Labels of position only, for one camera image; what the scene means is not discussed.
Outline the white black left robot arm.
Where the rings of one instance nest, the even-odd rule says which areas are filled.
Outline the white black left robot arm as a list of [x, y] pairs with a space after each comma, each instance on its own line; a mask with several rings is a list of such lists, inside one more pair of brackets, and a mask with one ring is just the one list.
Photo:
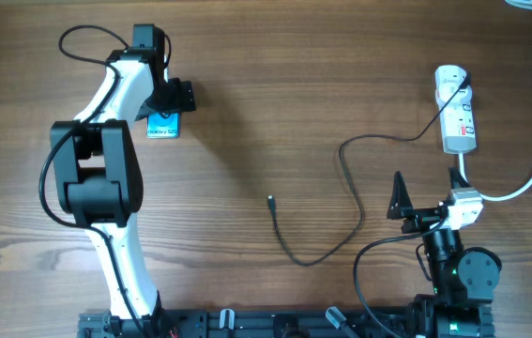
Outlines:
[[171, 52], [162, 29], [135, 24], [132, 42], [100, 62], [105, 79], [91, 102], [50, 130], [39, 201], [56, 223], [91, 239], [111, 298], [107, 312], [82, 316], [82, 337], [179, 334], [144, 262], [137, 224], [144, 183], [130, 135], [137, 121], [196, 108], [191, 82], [166, 75]]

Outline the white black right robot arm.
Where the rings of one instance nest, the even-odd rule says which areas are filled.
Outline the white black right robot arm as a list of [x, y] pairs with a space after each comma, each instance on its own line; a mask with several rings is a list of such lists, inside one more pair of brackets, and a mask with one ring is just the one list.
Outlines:
[[405, 332], [410, 337], [495, 337], [491, 304], [502, 262], [493, 252], [465, 248], [460, 230], [482, 212], [483, 198], [459, 171], [449, 169], [451, 189], [435, 207], [415, 208], [401, 172], [393, 177], [387, 217], [402, 220], [405, 235], [422, 238], [431, 295], [417, 295], [406, 311]]

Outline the blue screen Galaxy smartphone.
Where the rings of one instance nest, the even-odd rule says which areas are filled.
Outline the blue screen Galaxy smartphone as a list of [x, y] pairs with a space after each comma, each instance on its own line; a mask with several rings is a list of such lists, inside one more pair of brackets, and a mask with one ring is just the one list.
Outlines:
[[150, 139], [175, 139], [180, 135], [180, 114], [155, 113], [147, 119]]

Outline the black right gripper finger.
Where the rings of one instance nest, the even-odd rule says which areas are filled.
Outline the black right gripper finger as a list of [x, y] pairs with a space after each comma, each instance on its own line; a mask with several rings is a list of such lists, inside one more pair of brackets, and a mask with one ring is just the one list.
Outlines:
[[457, 167], [450, 167], [449, 182], [452, 189], [469, 188], [470, 184], [464, 179]]
[[413, 216], [413, 204], [407, 192], [403, 174], [397, 171], [393, 176], [392, 194], [388, 205], [387, 218], [406, 219]]

